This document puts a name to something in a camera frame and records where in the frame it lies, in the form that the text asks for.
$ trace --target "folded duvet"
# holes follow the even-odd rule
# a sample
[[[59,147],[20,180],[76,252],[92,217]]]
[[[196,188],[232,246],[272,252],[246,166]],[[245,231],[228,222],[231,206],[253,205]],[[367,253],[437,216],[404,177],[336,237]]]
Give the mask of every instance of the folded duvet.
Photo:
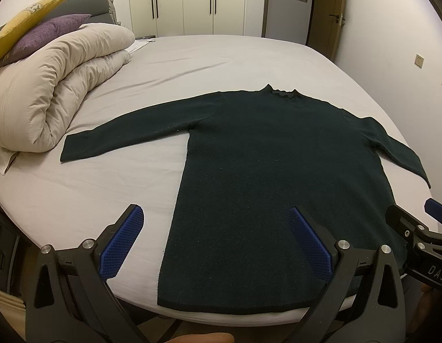
[[[0,172],[16,152],[46,152],[62,138],[85,95],[130,61],[127,28],[91,23],[0,68]]]

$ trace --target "wall socket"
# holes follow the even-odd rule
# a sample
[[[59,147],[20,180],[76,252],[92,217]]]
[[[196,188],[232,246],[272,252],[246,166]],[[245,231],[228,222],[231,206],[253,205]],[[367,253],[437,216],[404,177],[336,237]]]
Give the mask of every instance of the wall socket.
[[[415,64],[416,64],[419,68],[423,68],[423,63],[424,63],[424,58],[423,58],[421,55],[416,54]]]

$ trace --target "dark green sweater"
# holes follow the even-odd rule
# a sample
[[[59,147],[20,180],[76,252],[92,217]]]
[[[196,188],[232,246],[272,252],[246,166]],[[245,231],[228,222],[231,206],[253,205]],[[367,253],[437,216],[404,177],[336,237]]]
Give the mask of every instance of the dark green sweater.
[[[69,135],[61,161],[188,130],[188,155],[158,285],[160,306],[250,314],[309,306],[316,279],[287,224],[302,205],[336,239],[392,247],[393,193],[375,150],[426,179],[417,155],[373,118],[269,85],[139,109]]]

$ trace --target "finger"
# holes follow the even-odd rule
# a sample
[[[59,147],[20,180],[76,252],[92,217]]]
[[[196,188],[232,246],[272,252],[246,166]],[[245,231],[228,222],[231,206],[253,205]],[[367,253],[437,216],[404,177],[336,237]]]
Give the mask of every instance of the finger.
[[[189,334],[171,339],[167,343],[234,343],[234,337],[226,332]]]
[[[432,308],[432,292],[423,293],[418,302],[415,313],[407,326],[407,333],[413,333],[426,319]]]
[[[425,293],[426,291],[431,291],[433,289],[432,286],[426,285],[426,284],[421,284],[421,291],[423,293]]]

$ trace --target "wardrobe door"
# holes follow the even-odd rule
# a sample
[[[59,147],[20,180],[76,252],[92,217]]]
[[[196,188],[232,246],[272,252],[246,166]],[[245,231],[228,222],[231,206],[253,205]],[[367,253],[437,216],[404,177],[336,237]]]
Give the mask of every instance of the wardrobe door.
[[[136,37],[157,35],[154,0],[129,0],[132,31]]]
[[[213,33],[243,35],[245,0],[214,0]]]
[[[184,34],[213,34],[213,0],[183,0]]]
[[[181,36],[183,29],[183,0],[155,0],[158,36]]]

